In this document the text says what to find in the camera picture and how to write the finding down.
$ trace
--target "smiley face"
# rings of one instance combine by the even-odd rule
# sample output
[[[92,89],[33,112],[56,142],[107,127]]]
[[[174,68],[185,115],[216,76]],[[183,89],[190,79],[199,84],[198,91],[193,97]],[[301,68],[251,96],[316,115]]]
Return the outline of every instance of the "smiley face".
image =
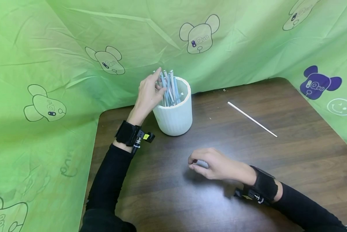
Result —
[[[347,115],[347,100],[343,98],[336,98],[334,100],[331,100],[327,104],[327,109],[329,112],[333,114],[346,116]]]

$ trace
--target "purple bear print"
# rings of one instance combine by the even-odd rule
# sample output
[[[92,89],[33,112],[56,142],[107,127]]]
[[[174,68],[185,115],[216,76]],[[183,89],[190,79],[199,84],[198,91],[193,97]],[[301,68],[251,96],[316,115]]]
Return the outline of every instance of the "purple bear print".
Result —
[[[318,67],[315,65],[307,68],[304,76],[307,79],[300,85],[300,91],[311,100],[318,99],[325,90],[337,90],[342,83],[342,79],[338,76],[329,78],[318,73]]]

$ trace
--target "pen holder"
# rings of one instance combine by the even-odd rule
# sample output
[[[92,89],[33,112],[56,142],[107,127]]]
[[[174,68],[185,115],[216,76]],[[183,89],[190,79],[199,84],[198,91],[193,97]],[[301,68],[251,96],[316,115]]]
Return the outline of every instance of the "pen holder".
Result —
[[[184,134],[193,122],[190,86],[183,78],[176,77],[176,81],[178,92],[183,93],[180,97],[181,103],[171,107],[157,105],[153,109],[159,129],[170,136]]]

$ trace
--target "hand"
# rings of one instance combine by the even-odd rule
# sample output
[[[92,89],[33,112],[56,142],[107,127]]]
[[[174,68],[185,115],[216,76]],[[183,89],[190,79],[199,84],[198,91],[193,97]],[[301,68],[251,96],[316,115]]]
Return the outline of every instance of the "hand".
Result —
[[[127,122],[132,125],[141,125],[147,115],[163,99],[164,92],[167,88],[160,88],[155,82],[159,78],[161,68],[158,68],[154,74],[140,82],[139,95],[134,108],[132,109]]]
[[[195,163],[204,161],[208,169]],[[254,185],[256,172],[245,163],[231,160],[215,148],[197,149],[189,156],[189,168],[206,177],[207,179],[224,180],[232,179],[246,185]]]

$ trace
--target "green cloth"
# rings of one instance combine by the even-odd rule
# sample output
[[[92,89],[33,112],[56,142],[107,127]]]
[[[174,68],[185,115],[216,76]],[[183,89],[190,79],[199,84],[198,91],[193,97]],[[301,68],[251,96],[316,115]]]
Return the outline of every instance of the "green cloth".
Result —
[[[77,231],[98,117],[159,66],[193,93],[286,78],[347,142],[347,0],[2,0],[0,227]]]

